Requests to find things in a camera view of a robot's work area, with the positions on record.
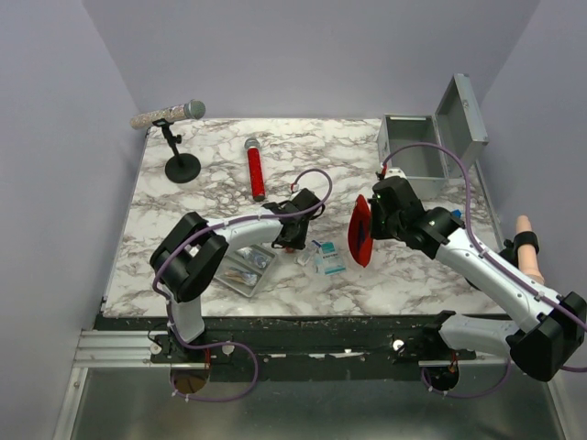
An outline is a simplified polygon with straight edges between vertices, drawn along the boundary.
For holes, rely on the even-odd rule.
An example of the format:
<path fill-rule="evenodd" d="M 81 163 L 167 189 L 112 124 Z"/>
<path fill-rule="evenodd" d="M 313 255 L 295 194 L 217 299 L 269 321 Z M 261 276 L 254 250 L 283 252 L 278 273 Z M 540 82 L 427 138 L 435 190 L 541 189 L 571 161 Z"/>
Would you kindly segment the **small sachet packet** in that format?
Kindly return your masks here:
<path fill-rule="evenodd" d="M 320 244 L 315 241 L 311 241 L 296 256 L 295 262 L 300 266 L 306 266 L 308 264 L 308 262 L 315 257 L 315 254 L 319 249 L 320 249 Z"/>

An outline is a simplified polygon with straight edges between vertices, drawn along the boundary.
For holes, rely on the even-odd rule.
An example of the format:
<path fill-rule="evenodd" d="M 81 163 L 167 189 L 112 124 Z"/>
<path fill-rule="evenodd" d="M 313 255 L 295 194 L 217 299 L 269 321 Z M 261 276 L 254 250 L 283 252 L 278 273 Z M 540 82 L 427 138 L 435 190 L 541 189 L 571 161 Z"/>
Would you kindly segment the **teal white wipe packet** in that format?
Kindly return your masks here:
<path fill-rule="evenodd" d="M 346 265 L 332 242 L 322 242 L 315 254 L 316 272 L 330 276 L 344 272 Z"/>

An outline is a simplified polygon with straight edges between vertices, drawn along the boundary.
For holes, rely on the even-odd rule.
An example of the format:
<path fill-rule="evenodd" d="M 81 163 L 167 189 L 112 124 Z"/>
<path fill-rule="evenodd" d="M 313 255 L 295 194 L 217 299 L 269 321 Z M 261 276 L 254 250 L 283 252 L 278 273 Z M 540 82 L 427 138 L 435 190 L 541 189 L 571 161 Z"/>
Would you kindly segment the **red first aid pouch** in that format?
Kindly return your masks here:
<path fill-rule="evenodd" d="M 355 201 L 347 238 L 350 255 L 357 264 L 366 268 L 371 262 L 373 240 L 371 238 L 371 209 L 362 194 Z"/>

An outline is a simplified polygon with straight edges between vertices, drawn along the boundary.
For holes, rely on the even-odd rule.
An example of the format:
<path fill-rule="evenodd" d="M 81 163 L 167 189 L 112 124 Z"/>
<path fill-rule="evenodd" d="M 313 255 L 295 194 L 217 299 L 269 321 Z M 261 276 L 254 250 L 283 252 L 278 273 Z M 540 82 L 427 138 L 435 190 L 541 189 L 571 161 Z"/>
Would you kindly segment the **gauze bandage roll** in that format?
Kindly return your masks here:
<path fill-rule="evenodd" d="M 236 251 L 236 253 L 243 259 L 254 263 L 253 259 L 258 255 L 263 255 L 261 252 L 252 247 L 242 247 Z"/>

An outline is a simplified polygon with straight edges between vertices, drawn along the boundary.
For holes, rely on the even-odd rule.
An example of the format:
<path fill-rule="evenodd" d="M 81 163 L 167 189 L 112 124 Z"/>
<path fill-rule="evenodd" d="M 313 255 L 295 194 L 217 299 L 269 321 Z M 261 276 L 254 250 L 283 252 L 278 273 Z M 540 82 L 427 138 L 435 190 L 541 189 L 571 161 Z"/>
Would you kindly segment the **grey plastic divided tray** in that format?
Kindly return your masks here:
<path fill-rule="evenodd" d="M 233 251 L 233 252 L 227 253 L 223 257 L 223 259 L 220 263 L 220 266 L 214 276 L 214 279 L 216 281 L 218 281 L 220 284 L 222 284 L 224 287 L 227 287 L 231 291 L 233 291 L 243 297 L 246 297 L 246 298 L 253 297 L 257 292 L 259 292 L 264 287 L 264 285 L 270 279 L 271 274 L 273 273 L 273 270 L 276 268 L 276 262 L 277 262 L 277 255 L 274 252 L 272 252 L 270 249 L 263 247 L 263 246 L 258 246 L 258 245 L 250 246 L 250 247 L 255 248 L 256 250 L 261 252 L 263 255 L 271 258 L 271 263 L 265 269 L 258 268 L 254 263 L 251 263 L 251 262 L 243 259 L 241 256 L 239 256 L 236 253 L 236 251 Z M 227 270 L 228 268 L 238 268 L 241 270 L 246 270 L 249 272 L 256 273 L 259 276 L 257 284 L 250 287 L 248 285 L 240 284 L 240 283 L 234 282 L 232 280 L 226 279 L 223 276 L 223 274 L 224 274 L 225 270 Z"/>

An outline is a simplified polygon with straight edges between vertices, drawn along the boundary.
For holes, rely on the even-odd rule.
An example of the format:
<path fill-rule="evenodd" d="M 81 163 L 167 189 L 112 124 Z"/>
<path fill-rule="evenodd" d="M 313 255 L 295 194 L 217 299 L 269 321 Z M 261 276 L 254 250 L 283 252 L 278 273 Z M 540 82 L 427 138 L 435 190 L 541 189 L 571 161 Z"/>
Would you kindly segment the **cotton swabs bag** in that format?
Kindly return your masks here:
<path fill-rule="evenodd" d="M 223 276 L 228 280 L 248 285 L 250 287 L 256 285 L 259 279 L 259 276 L 256 273 L 238 268 L 226 269 Z"/>

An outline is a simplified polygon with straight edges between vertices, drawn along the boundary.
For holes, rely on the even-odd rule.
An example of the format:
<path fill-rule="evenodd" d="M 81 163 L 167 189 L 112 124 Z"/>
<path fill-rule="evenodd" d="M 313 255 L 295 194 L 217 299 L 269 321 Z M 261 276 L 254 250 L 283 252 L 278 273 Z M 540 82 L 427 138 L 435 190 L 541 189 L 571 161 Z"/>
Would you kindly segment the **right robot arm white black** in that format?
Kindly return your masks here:
<path fill-rule="evenodd" d="M 371 237 L 395 239 L 457 271 L 489 296 L 508 320 L 449 313 L 422 336 L 422 348 L 441 359 L 453 350 L 509 357 L 528 376 L 549 381 L 584 341 L 586 301 L 538 284 L 468 233 L 443 207 L 427 210 L 409 181 L 393 176 L 372 188 Z"/>

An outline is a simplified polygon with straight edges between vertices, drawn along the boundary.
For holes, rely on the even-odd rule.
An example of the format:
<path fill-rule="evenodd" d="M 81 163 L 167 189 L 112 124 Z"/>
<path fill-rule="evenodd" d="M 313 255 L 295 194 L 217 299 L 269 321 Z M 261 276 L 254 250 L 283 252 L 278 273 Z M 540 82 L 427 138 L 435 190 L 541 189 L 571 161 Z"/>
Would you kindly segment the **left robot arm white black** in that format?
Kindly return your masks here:
<path fill-rule="evenodd" d="M 175 333 L 172 352 L 184 362 L 202 355 L 200 296 L 226 254 L 265 244 L 302 250 L 310 221 L 323 212 L 324 202 L 302 189 L 290 200 L 264 204 L 256 214 L 216 222 L 196 212 L 184 215 L 150 256 L 153 289 L 166 298 L 169 327 Z"/>

